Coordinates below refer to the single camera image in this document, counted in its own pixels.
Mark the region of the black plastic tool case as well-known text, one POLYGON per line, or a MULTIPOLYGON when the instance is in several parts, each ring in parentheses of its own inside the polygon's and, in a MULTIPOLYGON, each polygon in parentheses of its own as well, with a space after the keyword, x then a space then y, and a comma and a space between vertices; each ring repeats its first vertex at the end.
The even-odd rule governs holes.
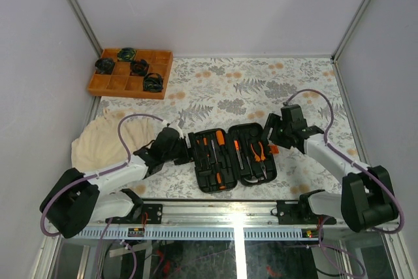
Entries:
POLYGON ((189 137, 189 141, 191 145, 191 155, 193 156, 193 161, 195 164, 195 176, 197 179, 197 184, 198 184, 199 189, 204 193, 219 193, 223 191, 232 190, 237 186, 237 184, 242 184, 243 186, 251 187, 251 186, 266 184, 276 179, 278 171, 276 167, 276 162, 274 161, 274 153, 276 153, 278 150, 276 148, 271 148, 268 145, 267 140, 261 139, 261 134, 263 132, 263 129, 264 127, 262 127, 259 123, 245 123, 245 124, 234 125, 228 128, 228 130, 215 128, 215 129, 209 129, 206 131, 199 131, 196 133, 189 133, 188 137, 189 137), (223 131, 223 134, 225 137, 225 144, 226 144, 227 151, 229 154, 229 159, 231 161, 231 166, 229 168, 226 168, 225 160, 223 156, 221 155, 221 151, 219 149, 219 145, 218 145, 217 138, 216 138, 217 130, 223 131), (242 136, 244 136, 249 142, 261 141, 264 146, 265 156, 266 156, 265 165, 266 165, 266 171, 267 171, 267 179, 263 180, 261 183, 251 184, 244 180, 244 177, 247 177, 249 175, 249 168, 246 163, 246 160, 242 151, 241 143, 240 143, 240 137, 242 136), (204 150, 203 137, 206 137, 208 141, 208 146, 210 150, 210 165, 208 164, 208 160, 207 160, 206 153, 204 150), (200 142, 201 151, 202 151, 202 167, 199 165, 199 161, 197 160, 196 151, 195 151, 197 139, 200 142), (214 159, 214 153, 212 150, 211 140, 214 140, 217 159, 221 167, 221 175, 226 185, 226 189, 224 190, 220 190, 218 188, 218 184, 216 181, 215 159, 214 159), (239 141, 240 153, 242 157, 242 162, 244 164, 243 170, 240 169, 239 164, 238 164, 236 150, 234 147, 234 140, 239 141))

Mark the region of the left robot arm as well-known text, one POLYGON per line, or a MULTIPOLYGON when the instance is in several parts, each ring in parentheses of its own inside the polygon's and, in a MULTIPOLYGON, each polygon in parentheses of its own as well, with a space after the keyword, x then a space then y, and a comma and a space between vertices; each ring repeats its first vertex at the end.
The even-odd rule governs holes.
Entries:
POLYGON ((182 129, 171 123, 151 143, 131 154, 125 163, 80 172, 65 171, 40 205, 41 229, 49 221, 64 238, 79 234, 93 222, 136 223, 143 201, 131 187, 159 172, 166 162, 189 161, 182 129))

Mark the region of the large black orange screwdriver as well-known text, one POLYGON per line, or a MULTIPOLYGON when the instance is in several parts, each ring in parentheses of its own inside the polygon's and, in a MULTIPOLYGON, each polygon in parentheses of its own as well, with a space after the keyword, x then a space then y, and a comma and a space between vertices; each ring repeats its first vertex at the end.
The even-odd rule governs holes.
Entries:
POLYGON ((212 145, 212 150, 213 150, 214 159, 215 159, 216 181, 217 181, 217 184, 218 184, 218 188, 220 190, 224 190, 224 189, 226 189, 226 185, 225 185, 225 183, 223 181, 223 177, 221 175, 221 167, 220 167, 218 159, 217 159, 214 140, 211 140, 211 145, 212 145))

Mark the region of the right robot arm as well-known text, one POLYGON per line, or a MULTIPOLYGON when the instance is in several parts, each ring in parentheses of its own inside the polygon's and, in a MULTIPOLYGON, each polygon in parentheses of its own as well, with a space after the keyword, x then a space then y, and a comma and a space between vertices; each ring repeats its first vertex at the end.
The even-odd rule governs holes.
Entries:
POLYGON ((354 232, 374 229, 400 215, 395 203, 391 178, 386 168, 351 161, 332 148, 327 134, 318 126, 309 126, 299 105, 281 108, 269 114, 262 138, 280 148, 296 148, 314 159, 342 185, 341 193, 317 189, 303 193, 298 200, 298 216, 312 223, 320 216, 344 220, 354 232))

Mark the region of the small black orange screwdriver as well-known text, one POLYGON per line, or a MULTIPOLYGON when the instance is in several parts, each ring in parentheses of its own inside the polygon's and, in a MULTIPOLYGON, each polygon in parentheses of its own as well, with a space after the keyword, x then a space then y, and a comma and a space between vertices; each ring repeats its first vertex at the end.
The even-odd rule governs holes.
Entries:
POLYGON ((206 153, 208 164, 210 165, 210 150, 209 150, 208 141, 206 137, 203 137, 203 143, 204 143, 204 150, 206 153))

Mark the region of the steel claw hammer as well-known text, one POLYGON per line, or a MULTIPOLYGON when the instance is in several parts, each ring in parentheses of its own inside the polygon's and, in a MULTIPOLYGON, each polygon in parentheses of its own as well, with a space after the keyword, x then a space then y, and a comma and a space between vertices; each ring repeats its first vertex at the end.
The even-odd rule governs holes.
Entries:
POLYGON ((254 160, 254 155, 250 148, 250 144, 252 142, 249 142, 244 136, 242 136, 240 137, 240 143, 249 168, 249 175, 244 177, 244 180, 251 184, 261 183, 263 180, 266 180, 263 176, 260 165, 254 160))

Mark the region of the precision screwdriver orange black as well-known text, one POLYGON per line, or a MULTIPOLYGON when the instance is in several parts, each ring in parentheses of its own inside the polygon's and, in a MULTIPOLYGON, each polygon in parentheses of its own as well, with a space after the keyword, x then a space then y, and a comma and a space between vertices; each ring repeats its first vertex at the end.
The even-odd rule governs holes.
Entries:
POLYGON ((199 161, 199 165, 202 167, 202 151, 201 151, 201 146, 200 146, 200 142, 198 139, 196 140, 195 151, 196 151, 197 160, 199 161))

